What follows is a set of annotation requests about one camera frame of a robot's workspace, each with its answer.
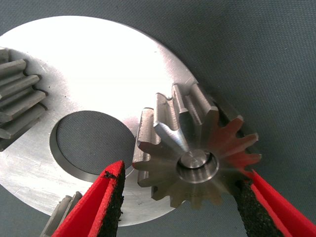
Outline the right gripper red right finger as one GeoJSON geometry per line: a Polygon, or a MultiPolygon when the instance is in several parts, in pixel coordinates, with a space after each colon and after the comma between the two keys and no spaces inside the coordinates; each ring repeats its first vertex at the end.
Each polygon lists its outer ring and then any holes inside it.
{"type": "Polygon", "coordinates": [[[257,172],[237,184],[237,209],[249,237],[314,237],[316,226],[257,172]]]}

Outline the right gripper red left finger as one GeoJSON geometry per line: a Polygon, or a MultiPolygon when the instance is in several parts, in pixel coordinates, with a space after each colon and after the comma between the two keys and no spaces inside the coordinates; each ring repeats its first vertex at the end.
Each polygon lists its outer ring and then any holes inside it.
{"type": "Polygon", "coordinates": [[[75,205],[54,237],[115,237],[123,204],[125,165],[107,166],[75,205]]]}

